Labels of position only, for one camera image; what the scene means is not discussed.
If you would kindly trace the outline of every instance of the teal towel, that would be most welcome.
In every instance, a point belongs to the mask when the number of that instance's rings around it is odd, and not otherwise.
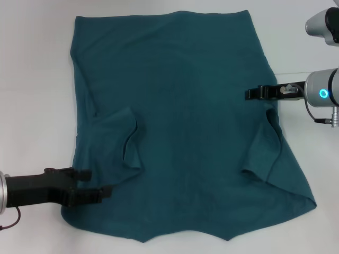
[[[63,208],[71,225],[145,242],[196,230],[229,240],[316,207],[279,127],[274,85],[248,11],[77,17],[71,49],[81,187],[102,204]]]

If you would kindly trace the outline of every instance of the white table surface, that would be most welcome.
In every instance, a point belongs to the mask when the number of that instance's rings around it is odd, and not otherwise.
[[[164,14],[179,10],[249,10],[280,83],[337,68],[339,53],[304,30],[331,0],[0,0],[0,170],[40,174],[72,164],[76,135],[73,67],[69,56],[75,16]],[[303,101],[281,102],[281,126],[313,191],[318,208],[292,221],[227,242],[180,232],[139,243],[77,230],[60,206],[22,207],[21,222],[0,232],[1,253],[339,253],[339,130],[315,124]],[[330,117],[331,109],[311,109]],[[16,220],[7,209],[0,225]]]

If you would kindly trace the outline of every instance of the white background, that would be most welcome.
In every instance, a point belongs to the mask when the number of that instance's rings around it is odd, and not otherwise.
[[[76,135],[74,19],[82,16],[165,14],[179,10],[249,10],[266,57],[280,83],[337,68],[338,49],[309,37],[305,22],[334,6],[331,0],[0,0],[0,170],[40,174],[72,164]],[[331,109],[311,109],[330,117]],[[280,120],[318,204],[292,221],[227,242],[180,232],[139,243],[77,230],[60,206],[22,207],[21,222],[0,232],[1,253],[339,253],[339,130],[315,124],[303,101],[281,102]],[[16,220],[7,209],[0,225]]]

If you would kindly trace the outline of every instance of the cable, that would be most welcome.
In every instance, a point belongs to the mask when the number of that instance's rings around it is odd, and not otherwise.
[[[10,228],[12,228],[12,227],[14,227],[15,225],[18,224],[18,222],[19,222],[19,220],[21,218],[21,212],[20,212],[19,207],[16,207],[16,210],[17,210],[17,215],[18,215],[17,216],[17,220],[12,225],[9,225],[9,226],[0,226],[0,231],[4,230],[4,229],[10,229]]]
[[[304,89],[301,86],[299,86],[298,84],[295,84],[295,83],[290,83],[290,84],[291,84],[291,86],[294,86],[294,87],[298,88],[301,91],[302,96],[304,97],[307,113],[309,114],[310,117],[312,117],[312,119],[314,121],[316,121],[316,118],[312,115],[311,111],[309,110],[308,103],[307,103],[307,97],[305,96]]]

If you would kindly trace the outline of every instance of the teal cloth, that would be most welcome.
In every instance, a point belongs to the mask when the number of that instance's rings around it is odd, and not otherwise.
[[[316,207],[279,127],[276,84],[248,11],[77,17],[71,49],[81,187],[102,204],[63,208],[71,225],[145,242],[196,230],[229,240]]]

